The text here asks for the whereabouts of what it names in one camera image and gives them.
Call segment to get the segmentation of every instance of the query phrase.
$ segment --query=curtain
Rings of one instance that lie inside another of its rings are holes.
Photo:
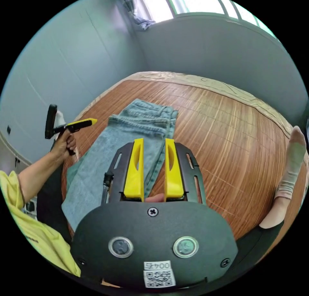
[[[153,20],[143,19],[137,12],[137,0],[120,0],[123,6],[126,8],[134,22],[142,29],[146,30],[150,25],[154,24]]]

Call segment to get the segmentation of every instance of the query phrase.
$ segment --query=finger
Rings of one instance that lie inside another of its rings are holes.
[[[67,148],[73,150],[76,147],[76,140],[73,140],[67,145]]]
[[[162,203],[164,201],[164,194],[159,193],[155,196],[147,197],[145,199],[146,203]]]
[[[71,143],[74,140],[73,134],[71,134],[67,139],[67,144]]]
[[[66,142],[66,140],[69,138],[69,136],[71,135],[71,132],[66,129],[63,134],[59,135],[58,139],[61,140],[62,142]]]

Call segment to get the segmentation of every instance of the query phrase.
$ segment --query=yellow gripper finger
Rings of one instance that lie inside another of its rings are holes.
[[[175,142],[173,139],[166,138],[164,202],[166,202],[167,199],[179,199],[183,197],[183,194],[183,182]]]
[[[124,195],[128,199],[144,201],[144,139],[134,140]]]

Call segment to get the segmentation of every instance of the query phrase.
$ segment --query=yellow shirt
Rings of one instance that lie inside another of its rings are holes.
[[[32,246],[54,265],[80,277],[80,269],[70,253],[70,246],[60,233],[21,211],[23,197],[16,173],[11,172],[7,176],[0,171],[0,187],[15,222]]]

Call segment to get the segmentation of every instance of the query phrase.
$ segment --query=wooden mat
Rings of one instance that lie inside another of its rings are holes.
[[[137,79],[135,76],[119,82],[77,117],[76,120],[98,119],[95,126],[75,134],[79,156],[104,130],[109,116],[120,113],[134,99],[173,106],[179,110],[174,139],[195,155],[209,207],[227,220],[236,239],[258,225],[271,208],[275,188],[283,174],[291,126],[282,116],[272,118],[274,112],[265,108],[265,103],[263,108],[267,112],[263,113],[243,98],[225,95],[211,86],[207,89],[171,79]],[[64,164],[63,198],[66,195],[65,175],[73,163],[69,158]],[[307,154],[284,226],[269,251],[281,240],[298,213],[308,183],[306,165]],[[160,192],[164,192],[164,167],[151,196]]]

